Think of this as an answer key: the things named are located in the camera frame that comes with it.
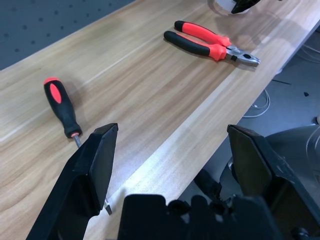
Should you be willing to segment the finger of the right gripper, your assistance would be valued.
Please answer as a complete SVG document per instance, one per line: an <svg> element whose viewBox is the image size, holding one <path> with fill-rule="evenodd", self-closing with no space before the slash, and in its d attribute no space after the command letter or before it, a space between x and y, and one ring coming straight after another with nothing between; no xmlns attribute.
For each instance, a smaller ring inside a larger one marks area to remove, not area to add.
<svg viewBox="0 0 320 240"><path fill-rule="evenodd" d="M231 10L232 14L243 13L250 9L254 5L260 2L260 0L235 0L235 5Z"/></svg>

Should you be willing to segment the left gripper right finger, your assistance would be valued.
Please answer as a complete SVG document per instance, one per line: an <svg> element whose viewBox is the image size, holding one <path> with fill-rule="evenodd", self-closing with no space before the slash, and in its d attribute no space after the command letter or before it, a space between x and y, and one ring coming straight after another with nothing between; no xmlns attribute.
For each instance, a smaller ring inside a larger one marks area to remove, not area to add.
<svg viewBox="0 0 320 240"><path fill-rule="evenodd" d="M285 239L318 240L320 208L289 164L253 130L230 124L227 132L242 193L263 197Z"/></svg>

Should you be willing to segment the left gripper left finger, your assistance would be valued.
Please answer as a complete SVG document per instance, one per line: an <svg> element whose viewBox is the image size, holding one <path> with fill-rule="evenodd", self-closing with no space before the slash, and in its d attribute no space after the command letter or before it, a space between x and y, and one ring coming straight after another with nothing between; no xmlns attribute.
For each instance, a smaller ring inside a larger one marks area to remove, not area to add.
<svg viewBox="0 0 320 240"><path fill-rule="evenodd" d="M117 123L99 127L70 157L27 239L83 239L89 220L105 204L117 134Z"/></svg>

